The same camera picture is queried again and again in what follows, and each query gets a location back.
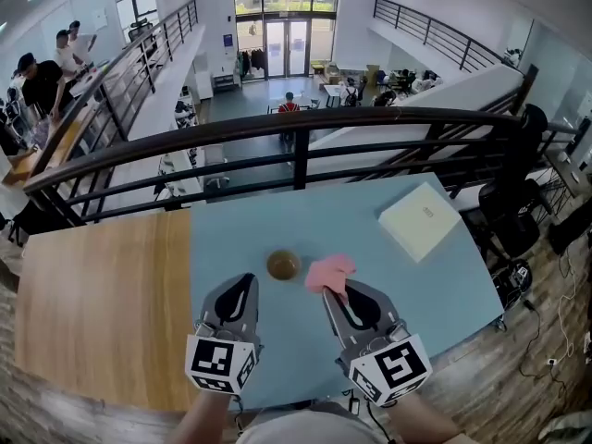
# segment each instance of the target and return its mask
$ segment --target human hand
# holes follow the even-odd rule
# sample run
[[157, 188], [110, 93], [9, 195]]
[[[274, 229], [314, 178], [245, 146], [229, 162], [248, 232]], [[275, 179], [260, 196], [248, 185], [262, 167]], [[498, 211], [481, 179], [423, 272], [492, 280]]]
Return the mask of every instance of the human hand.
[[52, 122], [57, 123], [60, 120], [59, 107], [54, 106], [49, 113], [49, 117], [52, 119]]

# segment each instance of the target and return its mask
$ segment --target white box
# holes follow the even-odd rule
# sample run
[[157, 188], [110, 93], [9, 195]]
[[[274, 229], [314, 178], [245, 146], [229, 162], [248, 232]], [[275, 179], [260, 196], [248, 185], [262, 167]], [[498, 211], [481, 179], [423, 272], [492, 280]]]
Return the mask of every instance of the white box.
[[378, 222], [419, 263], [461, 220], [427, 182], [385, 210]]

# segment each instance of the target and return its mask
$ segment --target glass door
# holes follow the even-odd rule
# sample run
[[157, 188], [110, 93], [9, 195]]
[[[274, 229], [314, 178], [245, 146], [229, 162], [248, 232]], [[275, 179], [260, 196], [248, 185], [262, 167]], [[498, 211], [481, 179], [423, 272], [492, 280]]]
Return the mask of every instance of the glass door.
[[306, 21], [286, 21], [290, 25], [289, 76], [303, 76], [306, 70]]
[[267, 36], [267, 76], [286, 77], [286, 33], [284, 21], [265, 24]]

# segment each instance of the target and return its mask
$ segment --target wooden tabletop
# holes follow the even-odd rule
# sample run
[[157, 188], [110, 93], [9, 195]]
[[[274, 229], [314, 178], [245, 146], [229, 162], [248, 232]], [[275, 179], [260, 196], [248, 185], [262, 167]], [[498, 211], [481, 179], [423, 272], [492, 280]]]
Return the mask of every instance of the wooden tabletop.
[[127, 217], [30, 238], [15, 362], [64, 391], [187, 410], [190, 212]]

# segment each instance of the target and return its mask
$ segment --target black backpack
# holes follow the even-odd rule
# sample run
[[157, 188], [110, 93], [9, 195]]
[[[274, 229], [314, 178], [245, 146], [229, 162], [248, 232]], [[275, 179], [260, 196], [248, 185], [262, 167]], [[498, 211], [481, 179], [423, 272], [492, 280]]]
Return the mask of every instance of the black backpack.
[[353, 88], [353, 92], [350, 92], [350, 88], [346, 87], [345, 90], [348, 92], [348, 96], [345, 99], [345, 107], [356, 107], [358, 105], [358, 95], [355, 93], [355, 88]]

